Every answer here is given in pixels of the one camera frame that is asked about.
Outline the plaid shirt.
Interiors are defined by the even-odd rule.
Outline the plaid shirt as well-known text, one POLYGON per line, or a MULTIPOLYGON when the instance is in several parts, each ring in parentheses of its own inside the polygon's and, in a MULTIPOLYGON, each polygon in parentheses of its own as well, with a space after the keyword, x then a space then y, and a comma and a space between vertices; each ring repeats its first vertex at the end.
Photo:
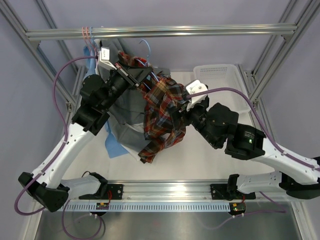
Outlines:
POLYGON ((144 108, 144 138, 150 142, 138 153, 140 161, 152 163, 156 155, 181 142, 186 134, 186 125, 178 120, 174 127, 170 111, 184 103, 184 86, 171 77, 151 73, 151 78, 138 87, 138 92, 146 100, 144 108))

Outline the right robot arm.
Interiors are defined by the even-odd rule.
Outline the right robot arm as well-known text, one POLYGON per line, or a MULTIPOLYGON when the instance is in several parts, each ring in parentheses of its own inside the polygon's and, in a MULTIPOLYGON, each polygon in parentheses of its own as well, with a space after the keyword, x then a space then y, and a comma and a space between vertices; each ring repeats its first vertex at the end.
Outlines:
POLYGON ((220 103, 209 107, 209 98, 187 109, 184 104, 169 110, 174 128, 192 125, 214 149, 224 149, 234 159, 263 163, 273 172, 231 174, 227 183, 210 185, 214 200, 253 200, 257 192, 280 192, 290 197, 310 200, 320 195, 320 175, 281 153, 266 134, 238 122, 239 114, 220 103))

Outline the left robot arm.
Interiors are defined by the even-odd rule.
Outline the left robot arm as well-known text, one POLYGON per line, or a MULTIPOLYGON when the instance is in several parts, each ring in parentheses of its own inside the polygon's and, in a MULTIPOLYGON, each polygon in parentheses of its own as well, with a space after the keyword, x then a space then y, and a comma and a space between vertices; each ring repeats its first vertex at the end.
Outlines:
POLYGON ((19 183, 46 210, 54 213, 71 199, 106 200, 111 188, 108 180, 96 172, 64 180, 63 176, 79 152, 100 132, 110 115, 110 107, 130 88, 148 80, 153 69, 117 63, 110 78, 92 74, 83 80, 81 102, 66 132, 43 163, 31 173, 23 172, 19 183))

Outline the light blue hanger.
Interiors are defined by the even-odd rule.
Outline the light blue hanger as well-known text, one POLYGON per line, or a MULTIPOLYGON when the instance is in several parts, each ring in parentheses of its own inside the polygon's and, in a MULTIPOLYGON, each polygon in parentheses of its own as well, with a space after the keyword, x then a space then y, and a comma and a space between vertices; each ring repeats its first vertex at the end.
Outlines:
MULTIPOLYGON (((144 38, 141 38, 139 41, 139 44, 144 43, 147 47, 147 55, 146 55, 146 59, 145 61, 142 61, 140 58, 137 58, 136 61, 138 61, 143 67, 150 67, 150 57, 151 57, 151 47, 148 43, 148 41, 144 38)), ((158 76, 154 73, 154 71, 151 72, 151 76, 148 78, 149 81, 151 81, 151 78, 153 78, 154 80, 156 80, 156 82, 159 82, 159 78, 158 76)))

